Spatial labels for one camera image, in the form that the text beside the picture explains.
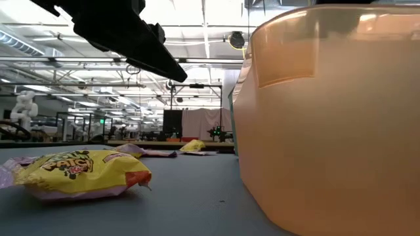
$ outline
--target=orange plastic container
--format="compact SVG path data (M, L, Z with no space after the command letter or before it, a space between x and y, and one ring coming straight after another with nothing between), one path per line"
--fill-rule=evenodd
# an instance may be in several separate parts
M254 32L234 90L241 177L304 236L420 235L420 8L297 9Z

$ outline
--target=warehouse ceiling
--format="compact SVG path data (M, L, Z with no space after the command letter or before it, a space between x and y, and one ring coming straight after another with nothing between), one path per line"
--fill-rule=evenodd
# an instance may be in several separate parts
M263 22L288 10L305 7L311 0L146 0L140 17L149 24L159 23L165 30L165 46L175 58L210 58L237 60L238 63L209 64L202 61L181 66L188 74L184 84L222 85L225 80L236 79L243 51L228 42L233 31L239 31L245 42ZM416 3L418 1L382 1L384 3ZM161 114L168 108L170 90L168 79L147 71L131 75L123 62L90 62L84 58L119 58L112 52L101 52L73 32L71 19L65 14L55 17L29 0L0 0L0 32L13 35L19 42L33 49L18 50L0 43L0 57L44 56L76 57L80 60L65 62L4 62L0 61L2 83L94 83L103 87L25 87L40 93L63 94L64 103L77 108L93 109L149 109L150 115ZM125 84L126 87L109 88L107 85ZM221 89L177 87L175 92L182 101L174 101L175 109L219 108ZM86 96L64 96L86 94ZM95 94L125 94L124 98L110 99Z

